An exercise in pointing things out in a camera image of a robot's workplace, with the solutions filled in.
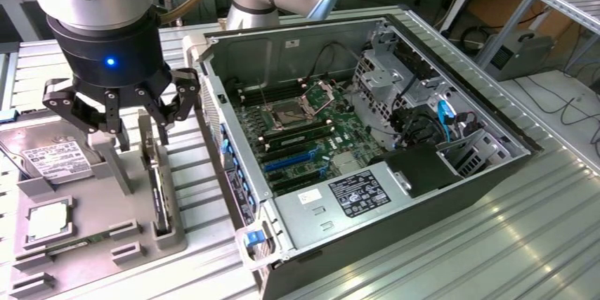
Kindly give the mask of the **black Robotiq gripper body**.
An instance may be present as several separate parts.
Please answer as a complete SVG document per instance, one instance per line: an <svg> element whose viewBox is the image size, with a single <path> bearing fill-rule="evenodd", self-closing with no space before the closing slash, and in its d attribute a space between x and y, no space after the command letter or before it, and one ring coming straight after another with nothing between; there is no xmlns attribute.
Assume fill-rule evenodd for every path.
<svg viewBox="0 0 600 300"><path fill-rule="evenodd" d="M103 98L109 90L135 98L135 89L162 96L173 82L163 59L159 15L155 8L133 24L115 30L81 30L49 17L57 41L74 72L77 92Z"/></svg>

